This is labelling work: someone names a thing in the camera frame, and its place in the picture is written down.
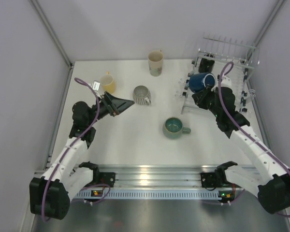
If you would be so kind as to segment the dark blue mug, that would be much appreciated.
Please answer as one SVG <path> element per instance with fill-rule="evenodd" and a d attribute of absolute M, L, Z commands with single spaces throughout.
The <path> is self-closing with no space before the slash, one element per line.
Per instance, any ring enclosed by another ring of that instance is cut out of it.
<path fill-rule="evenodd" d="M 207 86 L 215 86 L 216 78 L 212 73 L 203 72 L 196 73 L 190 76 L 188 87 L 193 93 L 203 91 Z"/>

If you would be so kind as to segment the black mug cream inside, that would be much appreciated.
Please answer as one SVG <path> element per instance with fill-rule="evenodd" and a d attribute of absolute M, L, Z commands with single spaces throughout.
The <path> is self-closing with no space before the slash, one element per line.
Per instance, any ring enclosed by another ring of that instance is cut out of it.
<path fill-rule="evenodd" d="M 211 73 L 214 67 L 215 61 L 212 59 L 202 58 L 198 72 L 199 73 Z"/>

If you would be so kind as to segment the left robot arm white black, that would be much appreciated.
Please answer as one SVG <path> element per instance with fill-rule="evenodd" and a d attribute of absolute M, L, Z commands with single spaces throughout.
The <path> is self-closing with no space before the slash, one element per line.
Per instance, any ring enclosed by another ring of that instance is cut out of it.
<path fill-rule="evenodd" d="M 71 201 L 83 187 L 99 184 L 98 165 L 89 161 L 79 162 L 94 140 L 96 130 L 93 124 L 106 115 L 118 116 L 134 104 L 132 100 L 120 99 L 105 92 L 93 106 L 88 106 L 84 101 L 73 105 L 73 125 L 63 150 L 49 169 L 29 184 L 31 213 L 43 219 L 63 219 Z"/>

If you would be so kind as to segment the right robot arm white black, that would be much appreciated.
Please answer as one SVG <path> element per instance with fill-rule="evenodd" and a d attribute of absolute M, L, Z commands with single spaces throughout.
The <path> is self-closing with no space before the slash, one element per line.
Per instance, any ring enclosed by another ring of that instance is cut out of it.
<path fill-rule="evenodd" d="M 194 103 L 210 111 L 218 128 L 248 157 L 259 175 L 249 174 L 236 162 L 215 169 L 218 185 L 238 185 L 253 194 L 270 214 L 290 207 L 290 168 L 283 164 L 258 138 L 250 122 L 235 109 L 235 96 L 228 87 L 206 87 L 192 95 Z"/>

